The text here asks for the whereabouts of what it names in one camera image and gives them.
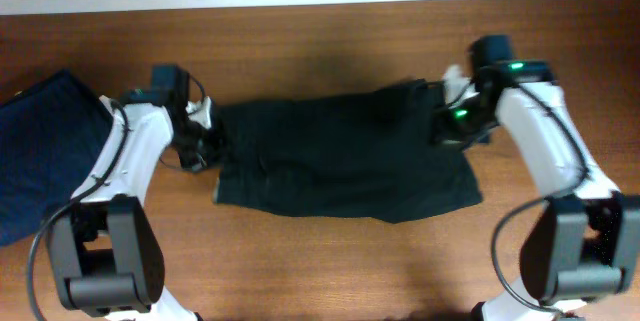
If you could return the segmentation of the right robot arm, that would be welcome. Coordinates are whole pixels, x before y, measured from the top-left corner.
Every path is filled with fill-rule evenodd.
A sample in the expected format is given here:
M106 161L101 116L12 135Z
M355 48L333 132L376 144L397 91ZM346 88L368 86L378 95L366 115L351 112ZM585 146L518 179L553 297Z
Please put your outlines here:
M522 60L506 35L487 35L468 49L472 74L450 68L444 103L434 113L432 143L463 149L507 130L538 198L495 226L491 261L503 292L478 303L473 320L574 320L576 310L631 287L639 256L639 198L621 192L589 152L549 64ZM506 280L497 242L516 215L544 210L519 255L519 276Z

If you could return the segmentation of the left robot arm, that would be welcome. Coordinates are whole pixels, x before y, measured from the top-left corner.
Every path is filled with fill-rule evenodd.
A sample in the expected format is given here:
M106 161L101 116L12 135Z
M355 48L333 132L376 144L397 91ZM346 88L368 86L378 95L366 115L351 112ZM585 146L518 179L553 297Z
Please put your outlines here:
M37 234L44 241L62 306L107 320L197 320L165 286L164 257L144 213L148 187L168 148L182 171L221 164L223 127L196 80L175 64L156 65L151 87L102 98L110 134L69 203Z

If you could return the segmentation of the dark green shorts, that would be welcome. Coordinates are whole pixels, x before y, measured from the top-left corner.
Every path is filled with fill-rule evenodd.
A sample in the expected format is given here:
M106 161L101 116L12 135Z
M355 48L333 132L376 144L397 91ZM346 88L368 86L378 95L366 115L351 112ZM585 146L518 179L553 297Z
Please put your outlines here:
M442 88L422 79L372 92L261 100L219 112L230 148L218 204L289 217L397 224L475 206L465 155L432 144Z

